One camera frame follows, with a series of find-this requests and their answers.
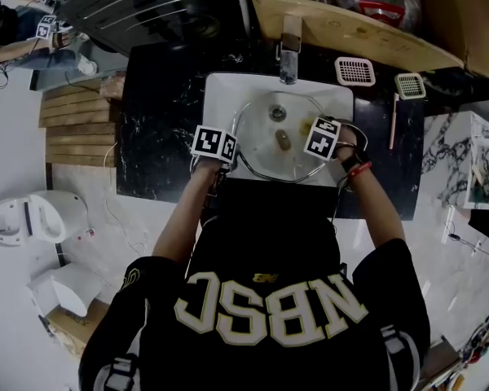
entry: metal faucet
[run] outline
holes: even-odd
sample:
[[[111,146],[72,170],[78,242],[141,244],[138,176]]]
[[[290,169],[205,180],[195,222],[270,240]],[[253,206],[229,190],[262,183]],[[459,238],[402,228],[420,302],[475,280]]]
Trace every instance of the metal faucet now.
[[[294,15],[284,17],[283,32],[280,41],[280,81],[284,84],[295,84],[301,52],[302,19]]]

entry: sink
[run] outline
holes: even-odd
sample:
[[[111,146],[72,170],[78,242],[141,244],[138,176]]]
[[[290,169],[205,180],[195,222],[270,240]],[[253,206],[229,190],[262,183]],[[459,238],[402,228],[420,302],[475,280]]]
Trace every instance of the sink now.
[[[272,116],[282,106],[284,117]],[[297,179],[318,168],[322,161],[302,152],[309,127],[322,109],[326,116],[353,120],[353,93],[350,89],[320,82],[298,80],[287,86],[279,77],[255,74],[212,73],[206,79],[203,125],[232,132],[237,126],[238,143],[253,169],[278,179]],[[280,149],[276,135],[282,131],[291,147]],[[301,182],[336,187],[345,173],[337,161]],[[238,158],[238,167],[229,178],[262,180]]]

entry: wooden slat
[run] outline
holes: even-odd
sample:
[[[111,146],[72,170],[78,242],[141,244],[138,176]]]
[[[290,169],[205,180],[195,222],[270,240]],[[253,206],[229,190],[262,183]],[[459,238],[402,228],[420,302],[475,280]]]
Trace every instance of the wooden slat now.
[[[75,134],[115,134],[116,123],[98,123],[94,125],[75,125],[51,127],[47,129],[46,136],[53,138],[56,136],[71,136]]]
[[[67,114],[64,116],[47,117],[46,119],[40,119],[39,127],[52,127],[52,126],[68,126],[68,125],[82,125],[85,123],[108,123],[112,119],[112,113],[109,110],[103,110],[101,112],[85,112],[76,114]]]
[[[81,103],[84,101],[92,101],[103,99],[104,97],[95,93],[94,91],[81,91],[75,94],[62,95],[55,99],[42,101],[42,110],[46,108],[56,108],[58,106],[65,106],[66,104]]]
[[[111,146],[98,145],[49,145],[47,155],[85,155],[85,156],[114,156]]]
[[[85,155],[46,155],[46,162],[50,164],[67,164],[67,165],[88,165],[104,166],[103,156],[85,156]],[[116,162],[113,157],[108,157],[105,166],[116,168]]]
[[[67,114],[82,113],[82,112],[97,112],[98,110],[110,109],[110,103],[105,100],[84,101],[82,103],[67,104],[58,106],[57,108],[46,108],[40,112],[40,118],[63,116]]]
[[[113,134],[79,134],[74,136],[47,136],[47,145],[108,145],[116,142]]]
[[[75,94],[75,93],[80,93],[82,91],[86,91],[82,87],[93,88],[95,90],[98,90],[99,87],[101,86],[101,80],[102,80],[101,78],[95,78],[94,80],[80,81],[74,83],[75,86],[79,86],[79,87],[63,86],[63,87],[55,88],[54,90],[46,91],[43,94],[43,99],[44,100],[55,99],[56,97],[61,97],[62,95]]]

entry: cardboard box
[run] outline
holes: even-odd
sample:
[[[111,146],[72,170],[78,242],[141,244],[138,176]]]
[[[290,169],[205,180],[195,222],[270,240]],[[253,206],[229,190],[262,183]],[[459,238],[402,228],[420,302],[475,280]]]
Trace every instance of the cardboard box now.
[[[280,39],[285,14],[303,19],[302,41],[411,72],[466,67],[489,77],[489,0],[422,0],[430,41],[310,0],[252,0],[262,33]]]
[[[108,304],[94,299],[82,318],[58,306],[46,317],[51,330],[70,354],[81,358],[92,333],[108,311]]]

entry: person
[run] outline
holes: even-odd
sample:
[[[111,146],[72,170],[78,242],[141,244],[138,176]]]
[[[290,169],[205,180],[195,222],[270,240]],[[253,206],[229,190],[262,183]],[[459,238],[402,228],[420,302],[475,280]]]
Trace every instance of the person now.
[[[326,218],[222,213],[192,253],[221,166],[202,160],[90,338],[81,390],[413,389],[430,324],[402,223],[355,133],[343,126],[339,140],[375,246],[353,283]]]
[[[37,70],[79,69],[86,75],[96,74],[98,65],[85,56],[66,49],[51,52],[46,39],[35,39],[44,15],[47,13],[33,7],[18,6],[14,10],[0,3],[0,64],[9,62],[15,68]],[[61,46],[70,43],[70,35],[65,34]]]

